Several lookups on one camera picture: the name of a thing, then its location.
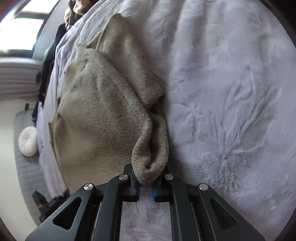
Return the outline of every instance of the white fluffy blanket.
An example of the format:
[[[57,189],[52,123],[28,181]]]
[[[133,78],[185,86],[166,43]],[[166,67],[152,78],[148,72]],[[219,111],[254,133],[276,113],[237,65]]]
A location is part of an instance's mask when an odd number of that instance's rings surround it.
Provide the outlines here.
[[[61,40],[38,117],[40,164],[53,196],[65,188],[47,123],[64,71],[115,13],[143,43],[166,83],[169,168],[208,183],[267,241],[296,207],[296,50],[258,0],[100,0]],[[169,209],[125,204],[121,240],[171,240]]]

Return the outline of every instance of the metal screw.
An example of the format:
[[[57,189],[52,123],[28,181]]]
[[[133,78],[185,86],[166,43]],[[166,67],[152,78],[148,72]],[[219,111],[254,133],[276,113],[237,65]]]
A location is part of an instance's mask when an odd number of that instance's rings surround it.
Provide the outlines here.
[[[206,191],[206,190],[209,189],[209,186],[207,184],[205,184],[205,183],[202,183],[202,184],[199,185],[199,188],[202,191]]]
[[[165,179],[166,180],[173,180],[174,176],[172,174],[165,174]]]
[[[84,189],[85,190],[91,190],[94,186],[91,183],[85,184]]]
[[[120,176],[119,176],[119,179],[120,180],[126,180],[126,179],[128,179],[128,175],[127,174],[121,174]]]

